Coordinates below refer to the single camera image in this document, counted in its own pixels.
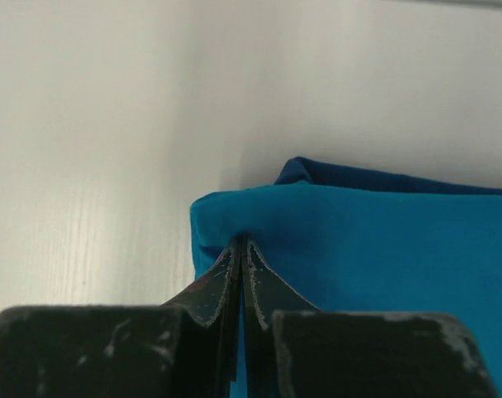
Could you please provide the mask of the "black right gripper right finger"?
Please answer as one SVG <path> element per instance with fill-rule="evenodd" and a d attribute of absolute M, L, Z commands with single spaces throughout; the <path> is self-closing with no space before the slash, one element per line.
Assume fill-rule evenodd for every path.
<path fill-rule="evenodd" d="M 250 397 L 494 397 L 470 331 L 446 313 L 326 312 L 243 237 Z"/>

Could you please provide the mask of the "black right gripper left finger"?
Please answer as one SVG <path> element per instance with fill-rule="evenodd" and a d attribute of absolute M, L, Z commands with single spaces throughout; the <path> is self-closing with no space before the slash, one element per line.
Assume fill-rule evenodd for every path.
<path fill-rule="evenodd" d="M 240 242 L 159 306 L 0 312 L 0 397 L 226 397 L 236 378 Z"/>

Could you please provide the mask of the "teal blue t shirt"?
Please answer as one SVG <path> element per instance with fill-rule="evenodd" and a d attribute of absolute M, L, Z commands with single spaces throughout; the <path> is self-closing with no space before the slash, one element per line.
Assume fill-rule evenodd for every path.
<path fill-rule="evenodd" d="M 300 182 L 213 193 L 192 204 L 190 221 L 198 273 L 247 233 L 270 267 L 320 308 L 456 316 L 502 396 L 502 191 Z"/>

